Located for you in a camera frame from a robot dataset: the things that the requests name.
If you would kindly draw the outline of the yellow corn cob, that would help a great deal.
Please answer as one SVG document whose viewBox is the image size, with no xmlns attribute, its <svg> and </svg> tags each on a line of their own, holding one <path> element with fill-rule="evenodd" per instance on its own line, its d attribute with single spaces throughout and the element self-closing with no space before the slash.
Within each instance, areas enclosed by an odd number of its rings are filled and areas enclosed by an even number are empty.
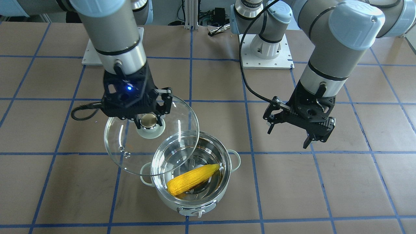
<svg viewBox="0 0 416 234">
<path fill-rule="evenodd" d="M 207 164 L 176 176 L 166 183 L 167 191 L 173 196 L 186 192 L 208 180 L 220 169 L 220 164 Z"/>
</svg>

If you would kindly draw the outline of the white steel pot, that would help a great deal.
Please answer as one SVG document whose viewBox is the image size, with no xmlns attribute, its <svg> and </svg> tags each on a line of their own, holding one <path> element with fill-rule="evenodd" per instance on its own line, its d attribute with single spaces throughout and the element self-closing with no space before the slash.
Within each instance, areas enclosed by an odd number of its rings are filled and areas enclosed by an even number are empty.
<svg viewBox="0 0 416 234">
<path fill-rule="evenodd" d="M 223 198 L 240 155 L 214 136 L 183 131 L 166 139 L 140 169 L 143 184 L 154 187 L 170 209 L 201 217 Z"/>
</svg>

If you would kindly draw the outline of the glass pot lid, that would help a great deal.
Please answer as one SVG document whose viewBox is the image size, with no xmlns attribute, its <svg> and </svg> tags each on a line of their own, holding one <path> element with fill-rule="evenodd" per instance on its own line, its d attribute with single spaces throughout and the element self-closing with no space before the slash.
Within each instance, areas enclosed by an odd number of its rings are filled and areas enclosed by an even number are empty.
<svg viewBox="0 0 416 234">
<path fill-rule="evenodd" d="M 193 155 L 200 128 L 187 102 L 173 96 L 170 114 L 157 124 L 155 113 L 139 114 L 141 129 L 117 117 L 108 119 L 104 144 L 110 158 L 126 172 L 159 176 L 174 171 Z"/>
</svg>

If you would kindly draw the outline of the aluminium frame post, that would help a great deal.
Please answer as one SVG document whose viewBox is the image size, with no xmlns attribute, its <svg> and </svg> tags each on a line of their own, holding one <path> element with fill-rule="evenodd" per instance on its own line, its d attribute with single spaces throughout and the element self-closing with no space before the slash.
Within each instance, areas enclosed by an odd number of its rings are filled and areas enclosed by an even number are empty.
<svg viewBox="0 0 416 234">
<path fill-rule="evenodd" d="M 184 18 L 186 30 L 199 29 L 199 0 L 184 0 Z"/>
</svg>

